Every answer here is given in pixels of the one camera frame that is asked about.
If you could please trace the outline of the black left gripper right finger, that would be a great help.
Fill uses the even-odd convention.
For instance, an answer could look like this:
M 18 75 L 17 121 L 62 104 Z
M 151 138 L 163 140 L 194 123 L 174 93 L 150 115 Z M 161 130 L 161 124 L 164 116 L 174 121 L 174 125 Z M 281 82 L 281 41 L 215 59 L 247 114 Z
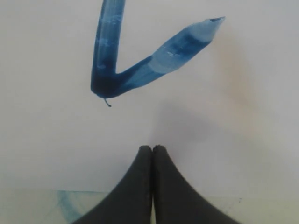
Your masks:
M 166 148 L 152 157 L 153 197 L 157 224 L 237 224 L 203 198 L 181 175 Z

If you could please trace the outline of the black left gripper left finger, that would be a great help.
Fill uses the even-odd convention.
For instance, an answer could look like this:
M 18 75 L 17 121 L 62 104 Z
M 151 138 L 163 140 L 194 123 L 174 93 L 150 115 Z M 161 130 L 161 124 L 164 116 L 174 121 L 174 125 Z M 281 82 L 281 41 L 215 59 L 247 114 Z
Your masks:
M 152 150 L 141 146 L 116 187 L 75 224 L 149 224 L 152 208 Z

